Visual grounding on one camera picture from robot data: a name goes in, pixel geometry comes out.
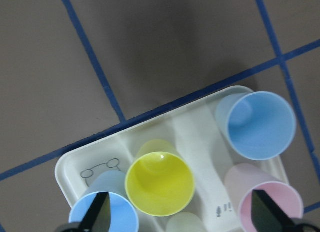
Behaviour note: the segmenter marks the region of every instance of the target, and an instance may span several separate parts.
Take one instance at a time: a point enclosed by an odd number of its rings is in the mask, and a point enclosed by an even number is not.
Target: tray
[[[171,142],[191,167],[196,192],[183,210],[198,215],[208,232],[241,232],[223,180],[235,164],[250,163],[289,183],[280,157],[247,160],[236,154],[217,128],[214,112],[219,101],[234,93],[252,92],[232,86],[63,155],[55,177],[72,207],[97,176],[108,170],[127,172],[140,147],[152,139]],[[138,211],[140,232],[164,232],[170,217]]]

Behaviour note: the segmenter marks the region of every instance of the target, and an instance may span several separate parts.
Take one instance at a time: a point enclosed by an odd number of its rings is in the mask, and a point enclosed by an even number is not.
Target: floor
[[[0,0],[0,232],[54,231],[63,154],[232,85],[298,130],[281,156],[320,226],[320,0]]]

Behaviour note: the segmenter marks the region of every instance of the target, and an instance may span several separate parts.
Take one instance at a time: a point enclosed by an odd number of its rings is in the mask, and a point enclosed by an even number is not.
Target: cup
[[[165,232],[207,232],[207,230],[198,216],[181,212],[169,219]]]
[[[216,108],[215,119],[231,147],[255,161],[269,160],[284,152],[297,127],[289,103],[265,91],[226,96]]]
[[[246,232],[257,232],[251,219],[252,190],[264,190],[290,218],[303,217],[304,204],[299,193],[251,164],[232,167],[224,178],[224,185]]]
[[[156,217],[180,212],[195,193],[194,176],[186,162],[161,149],[167,148],[168,143],[156,139],[142,146],[125,178],[131,203],[143,213]]]
[[[125,178],[126,174],[118,170],[102,173],[72,207],[69,223],[81,222],[97,193],[109,192],[111,207],[109,231],[138,232],[139,218],[133,205],[126,199]]]

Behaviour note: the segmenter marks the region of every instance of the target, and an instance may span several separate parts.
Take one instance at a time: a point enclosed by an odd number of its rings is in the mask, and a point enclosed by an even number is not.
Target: light blue cup
[[[109,192],[111,224],[109,232],[138,232],[139,218],[128,201],[125,190],[126,174],[118,170],[102,173],[72,207],[69,223],[81,222],[97,193]]]
[[[289,103],[265,91],[228,95],[218,104],[215,119],[231,147],[255,161],[269,160],[284,152],[297,128]]]

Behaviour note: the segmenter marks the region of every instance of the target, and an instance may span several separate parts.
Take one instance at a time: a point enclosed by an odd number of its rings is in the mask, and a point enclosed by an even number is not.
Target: pink cup
[[[301,219],[304,215],[303,201],[293,187],[251,164],[232,167],[224,185],[246,232],[257,232],[251,220],[252,190],[265,190],[290,218]]]

